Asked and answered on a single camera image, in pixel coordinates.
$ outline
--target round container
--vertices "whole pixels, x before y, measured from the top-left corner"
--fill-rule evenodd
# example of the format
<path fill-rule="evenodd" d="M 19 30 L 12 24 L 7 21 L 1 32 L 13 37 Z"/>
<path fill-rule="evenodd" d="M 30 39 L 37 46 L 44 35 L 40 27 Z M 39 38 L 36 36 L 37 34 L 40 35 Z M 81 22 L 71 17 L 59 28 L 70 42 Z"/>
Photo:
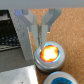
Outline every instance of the round container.
<path fill-rule="evenodd" d="M 57 71 L 50 74 L 43 84 L 78 84 L 70 74 Z"/>
<path fill-rule="evenodd" d="M 65 60 L 65 52 L 61 45 L 56 42 L 48 41 L 45 46 L 54 45 L 59 49 L 59 56 L 53 62 L 45 62 L 40 58 L 40 47 L 36 49 L 34 53 L 34 59 L 36 66 L 43 72 L 53 72 L 60 70 L 63 67 Z"/>

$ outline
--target cork board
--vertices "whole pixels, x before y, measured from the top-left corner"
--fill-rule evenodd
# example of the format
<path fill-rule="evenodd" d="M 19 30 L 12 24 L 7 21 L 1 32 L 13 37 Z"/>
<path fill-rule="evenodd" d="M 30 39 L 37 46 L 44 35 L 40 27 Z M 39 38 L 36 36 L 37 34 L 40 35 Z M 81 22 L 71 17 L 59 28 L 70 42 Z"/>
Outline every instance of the cork board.
<path fill-rule="evenodd" d="M 41 17 L 48 9 L 32 9 L 33 14 Z M 66 53 L 66 59 L 62 71 L 71 74 L 79 84 L 84 84 L 84 8 L 64 8 L 62 14 L 53 23 L 51 33 L 47 34 L 47 41 L 54 41 L 62 45 Z M 33 35 L 30 33 L 33 53 L 36 45 Z M 43 84 L 48 75 L 37 71 L 38 82 Z"/>

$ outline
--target blue object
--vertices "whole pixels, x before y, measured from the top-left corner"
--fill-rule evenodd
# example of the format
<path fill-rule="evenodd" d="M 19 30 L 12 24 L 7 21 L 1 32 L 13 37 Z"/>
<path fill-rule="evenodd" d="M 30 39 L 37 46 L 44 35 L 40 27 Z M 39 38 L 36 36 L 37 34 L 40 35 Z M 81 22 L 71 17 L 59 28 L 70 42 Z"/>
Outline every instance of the blue object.
<path fill-rule="evenodd" d="M 72 81 L 66 79 L 66 78 L 63 78 L 63 77 L 58 77 L 58 78 L 55 78 L 51 84 L 73 84 Z"/>

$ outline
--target bright light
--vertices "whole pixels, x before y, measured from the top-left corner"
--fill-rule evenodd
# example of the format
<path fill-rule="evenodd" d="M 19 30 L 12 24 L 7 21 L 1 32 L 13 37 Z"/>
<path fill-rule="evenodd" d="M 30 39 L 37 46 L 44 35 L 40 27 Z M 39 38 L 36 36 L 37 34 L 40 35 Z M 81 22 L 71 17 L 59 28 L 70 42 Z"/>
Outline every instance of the bright light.
<path fill-rule="evenodd" d="M 59 55 L 59 50 L 54 45 L 45 46 L 40 52 L 40 57 L 45 62 L 53 62 Z"/>

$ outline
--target speckled brown surface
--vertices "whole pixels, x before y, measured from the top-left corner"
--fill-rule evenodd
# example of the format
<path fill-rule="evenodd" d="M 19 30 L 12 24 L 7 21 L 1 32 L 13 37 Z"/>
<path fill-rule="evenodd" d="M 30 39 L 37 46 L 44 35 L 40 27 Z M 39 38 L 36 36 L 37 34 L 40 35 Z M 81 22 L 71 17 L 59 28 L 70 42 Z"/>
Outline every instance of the speckled brown surface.
<path fill-rule="evenodd" d="M 48 9 L 32 9 L 38 16 L 38 24 L 41 17 Z M 36 49 L 33 35 L 30 33 L 33 52 Z M 61 44 L 66 53 L 65 65 L 62 71 L 68 72 L 76 78 L 79 84 L 84 84 L 84 8 L 64 8 L 62 14 L 53 23 L 51 33 L 47 35 L 47 41 Z M 39 84 L 43 84 L 47 75 L 37 70 Z"/>

